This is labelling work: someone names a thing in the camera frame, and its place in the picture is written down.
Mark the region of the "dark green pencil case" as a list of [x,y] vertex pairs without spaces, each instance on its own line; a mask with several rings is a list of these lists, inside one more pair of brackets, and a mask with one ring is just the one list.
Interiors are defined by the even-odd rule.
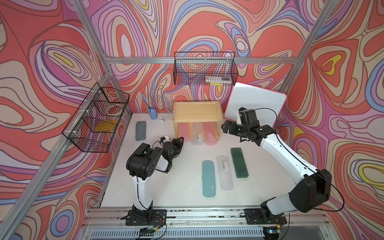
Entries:
[[237,178],[247,178],[249,176],[247,165],[241,148],[231,148],[234,169]]

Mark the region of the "teal pencil case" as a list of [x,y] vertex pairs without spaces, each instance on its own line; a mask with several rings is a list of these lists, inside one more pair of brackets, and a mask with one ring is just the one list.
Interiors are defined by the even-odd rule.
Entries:
[[202,162],[202,187],[204,197],[213,198],[216,196],[216,176],[213,161],[205,160]]

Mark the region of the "clear frosted pencil case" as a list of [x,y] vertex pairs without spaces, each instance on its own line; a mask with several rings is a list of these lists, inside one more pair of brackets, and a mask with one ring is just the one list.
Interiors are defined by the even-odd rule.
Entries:
[[229,158],[225,155],[216,157],[220,188],[222,191],[232,191],[234,189],[233,176]]

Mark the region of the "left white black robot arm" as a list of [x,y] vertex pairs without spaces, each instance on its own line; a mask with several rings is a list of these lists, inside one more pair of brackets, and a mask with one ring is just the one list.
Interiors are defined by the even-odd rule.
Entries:
[[173,160],[182,152],[184,138],[169,140],[164,136],[159,143],[162,147],[152,147],[142,143],[128,158],[126,168],[135,185],[133,213],[147,218],[153,210],[150,196],[150,177],[155,171],[169,173]]

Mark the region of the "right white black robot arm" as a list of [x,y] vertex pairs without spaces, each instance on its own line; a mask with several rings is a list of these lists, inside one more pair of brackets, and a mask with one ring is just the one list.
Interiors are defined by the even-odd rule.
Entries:
[[223,133],[251,141],[273,156],[292,177],[295,187],[287,194],[269,199],[261,204],[265,218],[283,213],[300,211],[307,213],[330,199],[332,175],[311,165],[283,142],[268,125],[239,125],[225,121]]

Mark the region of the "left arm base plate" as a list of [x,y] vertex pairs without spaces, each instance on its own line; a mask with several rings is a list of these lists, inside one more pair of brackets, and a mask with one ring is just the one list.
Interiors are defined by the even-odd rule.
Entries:
[[126,226],[155,226],[166,225],[166,210],[129,210],[128,214],[121,218],[126,221]]

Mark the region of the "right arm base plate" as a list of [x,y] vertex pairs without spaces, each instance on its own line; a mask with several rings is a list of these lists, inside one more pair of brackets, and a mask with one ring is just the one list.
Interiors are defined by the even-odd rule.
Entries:
[[248,225],[285,225],[287,219],[284,214],[273,215],[266,209],[244,209],[245,218]]

